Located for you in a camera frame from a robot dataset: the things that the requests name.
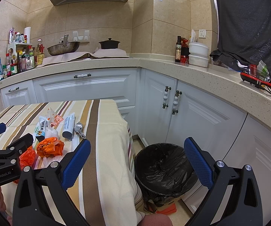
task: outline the black trash bag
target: black trash bag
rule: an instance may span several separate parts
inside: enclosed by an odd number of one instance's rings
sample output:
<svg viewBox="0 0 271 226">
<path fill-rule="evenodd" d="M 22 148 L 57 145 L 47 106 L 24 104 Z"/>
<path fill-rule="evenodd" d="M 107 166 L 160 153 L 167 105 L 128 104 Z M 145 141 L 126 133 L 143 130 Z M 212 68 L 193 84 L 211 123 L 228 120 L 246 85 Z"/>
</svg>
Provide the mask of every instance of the black trash bag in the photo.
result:
<svg viewBox="0 0 271 226">
<path fill-rule="evenodd" d="M 134 167 L 144 201 L 151 199 L 157 207 L 180 197 L 197 181 L 184 149 L 174 144 L 146 147 L 137 154 Z"/>
</svg>

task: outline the orange plastic bag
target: orange plastic bag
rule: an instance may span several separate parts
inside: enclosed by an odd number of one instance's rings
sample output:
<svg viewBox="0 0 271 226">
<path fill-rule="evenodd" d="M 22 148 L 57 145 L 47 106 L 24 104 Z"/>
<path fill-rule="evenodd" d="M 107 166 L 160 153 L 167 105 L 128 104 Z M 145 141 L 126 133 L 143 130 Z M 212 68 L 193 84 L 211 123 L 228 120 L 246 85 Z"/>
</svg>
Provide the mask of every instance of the orange plastic bag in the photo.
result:
<svg viewBox="0 0 271 226">
<path fill-rule="evenodd" d="M 36 152 L 30 146 L 20 157 L 20 168 L 23 170 L 26 166 L 32 166 L 36 157 Z"/>
<path fill-rule="evenodd" d="M 64 143 L 56 137 L 44 139 L 37 145 L 37 154 L 40 157 L 49 157 L 50 155 L 62 155 Z"/>
</svg>

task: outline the speckled countertop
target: speckled countertop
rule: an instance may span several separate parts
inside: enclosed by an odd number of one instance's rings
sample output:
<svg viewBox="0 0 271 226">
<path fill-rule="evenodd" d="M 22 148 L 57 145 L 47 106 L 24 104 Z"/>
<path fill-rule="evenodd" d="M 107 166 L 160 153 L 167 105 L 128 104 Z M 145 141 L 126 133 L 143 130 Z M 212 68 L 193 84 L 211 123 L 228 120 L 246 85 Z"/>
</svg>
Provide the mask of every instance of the speckled countertop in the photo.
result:
<svg viewBox="0 0 271 226">
<path fill-rule="evenodd" d="M 28 70 L 2 80 L 0 89 L 42 76 L 112 67 L 142 67 L 177 78 L 243 109 L 271 128 L 271 96 L 247 82 L 243 82 L 238 72 L 215 65 L 210 65 L 210 68 L 202 68 L 193 65 L 176 65 L 169 61 L 137 58 L 80 60 Z"/>
</svg>

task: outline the pot lid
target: pot lid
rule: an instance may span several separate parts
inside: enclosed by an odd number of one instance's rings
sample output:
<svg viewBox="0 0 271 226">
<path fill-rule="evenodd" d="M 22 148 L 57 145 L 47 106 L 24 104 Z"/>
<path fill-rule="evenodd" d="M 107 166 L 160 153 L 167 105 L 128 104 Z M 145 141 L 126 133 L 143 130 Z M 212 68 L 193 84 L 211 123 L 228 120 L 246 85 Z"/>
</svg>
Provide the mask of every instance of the pot lid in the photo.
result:
<svg viewBox="0 0 271 226">
<path fill-rule="evenodd" d="M 100 41 L 99 43 L 104 43 L 104 42 L 109 42 L 109 41 L 113 41 L 113 42 L 117 42 L 117 43 L 121 43 L 118 40 L 111 40 L 111 38 L 108 38 L 108 40 L 104 40 L 104 41 Z"/>
</svg>

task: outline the white plastic container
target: white plastic container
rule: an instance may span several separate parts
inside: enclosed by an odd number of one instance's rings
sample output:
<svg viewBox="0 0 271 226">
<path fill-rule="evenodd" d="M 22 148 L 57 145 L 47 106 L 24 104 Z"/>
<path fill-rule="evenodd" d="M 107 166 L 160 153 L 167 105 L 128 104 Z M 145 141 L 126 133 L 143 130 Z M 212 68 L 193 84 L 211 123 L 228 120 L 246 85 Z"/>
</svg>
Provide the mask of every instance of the white plastic container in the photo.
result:
<svg viewBox="0 0 271 226">
<path fill-rule="evenodd" d="M 206 57 L 201 57 L 201 56 L 197 56 L 193 54 L 189 55 L 189 64 L 207 68 L 208 63 L 209 63 L 209 59 Z"/>
<path fill-rule="evenodd" d="M 191 42 L 189 43 L 189 53 L 207 58 L 209 47 L 199 42 Z"/>
</svg>

